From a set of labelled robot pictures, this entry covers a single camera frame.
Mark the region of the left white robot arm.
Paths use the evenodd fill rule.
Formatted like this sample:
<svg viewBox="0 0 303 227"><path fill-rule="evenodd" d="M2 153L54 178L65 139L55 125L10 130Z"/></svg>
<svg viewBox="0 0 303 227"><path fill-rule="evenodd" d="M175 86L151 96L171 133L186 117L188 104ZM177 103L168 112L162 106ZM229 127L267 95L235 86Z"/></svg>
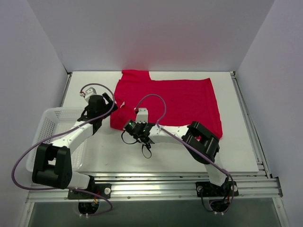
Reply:
<svg viewBox="0 0 303 227"><path fill-rule="evenodd" d="M36 184L58 189L75 188L84 198L96 191L93 177L72 170L72 153L102 125L103 119L117 110L107 93L90 95L88 105L72 127L72 131L49 144L41 143L36 149L32 180Z"/></svg>

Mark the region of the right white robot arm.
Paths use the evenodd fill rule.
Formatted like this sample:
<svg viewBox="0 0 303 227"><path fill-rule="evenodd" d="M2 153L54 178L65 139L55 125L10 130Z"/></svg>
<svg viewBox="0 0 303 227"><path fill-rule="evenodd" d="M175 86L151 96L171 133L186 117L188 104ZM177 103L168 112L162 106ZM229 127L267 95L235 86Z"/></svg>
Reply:
<svg viewBox="0 0 303 227"><path fill-rule="evenodd" d="M227 190L230 177L220 159L219 139L201 123L193 121L190 125L164 126L129 120L124 131L148 150L157 143L184 145L195 161L205 165L212 193L221 195Z"/></svg>

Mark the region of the red t-shirt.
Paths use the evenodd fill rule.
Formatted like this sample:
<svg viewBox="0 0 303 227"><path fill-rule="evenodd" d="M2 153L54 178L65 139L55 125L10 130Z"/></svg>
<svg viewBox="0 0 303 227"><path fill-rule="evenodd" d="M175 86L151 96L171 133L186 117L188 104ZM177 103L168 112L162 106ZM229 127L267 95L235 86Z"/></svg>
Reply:
<svg viewBox="0 0 303 227"><path fill-rule="evenodd" d="M135 107L147 108L148 120L161 125L183 126L198 121L218 138L222 123L210 78L202 80L152 80L148 71L123 70L114 92L118 110L110 126L122 130L136 118Z"/></svg>

